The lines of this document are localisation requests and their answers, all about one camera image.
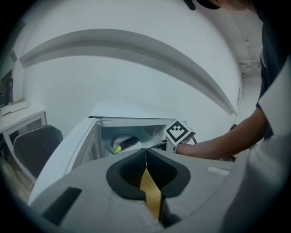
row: black chair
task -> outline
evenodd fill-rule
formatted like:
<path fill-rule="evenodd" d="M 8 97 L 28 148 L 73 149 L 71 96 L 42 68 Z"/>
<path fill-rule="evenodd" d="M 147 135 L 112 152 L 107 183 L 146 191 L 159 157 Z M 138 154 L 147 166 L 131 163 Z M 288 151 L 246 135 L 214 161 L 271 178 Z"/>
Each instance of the black chair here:
<path fill-rule="evenodd" d="M 51 125 L 41 126 L 17 136 L 14 140 L 14 153 L 37 178 L 62 140 L 63 135 L 60 130 Z"/>

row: black rubber opening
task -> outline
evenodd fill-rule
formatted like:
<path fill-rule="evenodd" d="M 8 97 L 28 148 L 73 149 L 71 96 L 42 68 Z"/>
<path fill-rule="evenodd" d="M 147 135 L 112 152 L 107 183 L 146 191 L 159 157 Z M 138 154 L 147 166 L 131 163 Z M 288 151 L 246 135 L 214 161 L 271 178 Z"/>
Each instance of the black rubber opening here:
<path fill-rule="evenodd" d="M 191 174 L 187 167 L 160 153 L 147 149 L 147 170 L 162 193 L 159 221 L 169 227 L 181 219 L 170 213 L 166 198 L 179 196 L 190 181 Z"/>
<path fill-rule="evenodd" d="M 140 190 L 141 178 L 146 169 L 146 149 L 112 164 L 107 170 L 106 179 L 112 190 L 122 198 L 146 200 L 146 194 Z"/>

